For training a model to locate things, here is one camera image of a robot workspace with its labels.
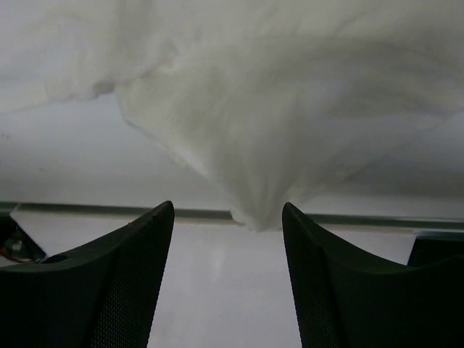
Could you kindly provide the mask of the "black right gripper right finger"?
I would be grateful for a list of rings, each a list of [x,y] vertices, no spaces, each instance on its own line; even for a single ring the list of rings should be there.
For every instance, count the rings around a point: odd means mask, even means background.
[[[463,257],[402,265],[349,243],[294,205],[283,240],[303,347],[461,347]]]

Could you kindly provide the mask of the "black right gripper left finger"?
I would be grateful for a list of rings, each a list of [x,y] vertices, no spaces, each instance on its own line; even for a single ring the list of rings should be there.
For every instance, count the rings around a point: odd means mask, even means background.
[[[161,205],[44,261],[1,269],[3,347],[146,347],[175,210]]]

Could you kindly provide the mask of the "cream white t shirt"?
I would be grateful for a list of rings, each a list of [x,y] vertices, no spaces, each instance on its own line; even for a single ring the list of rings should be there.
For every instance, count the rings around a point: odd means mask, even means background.
[[[3,113],[109,93],[265,231],[463,111],[463,3],[1,3]]]

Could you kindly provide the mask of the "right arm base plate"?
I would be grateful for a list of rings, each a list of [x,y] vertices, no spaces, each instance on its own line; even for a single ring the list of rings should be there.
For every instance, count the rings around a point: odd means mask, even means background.
[[[407,265],[421,267],[456,255],[463,255],[462,236],[418,236]]]

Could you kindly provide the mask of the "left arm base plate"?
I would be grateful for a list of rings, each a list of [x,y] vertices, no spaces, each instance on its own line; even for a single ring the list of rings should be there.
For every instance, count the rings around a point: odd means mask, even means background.
[[[1,216],[1,256],[16,263],[40,262],[45,251],[9,215]]]

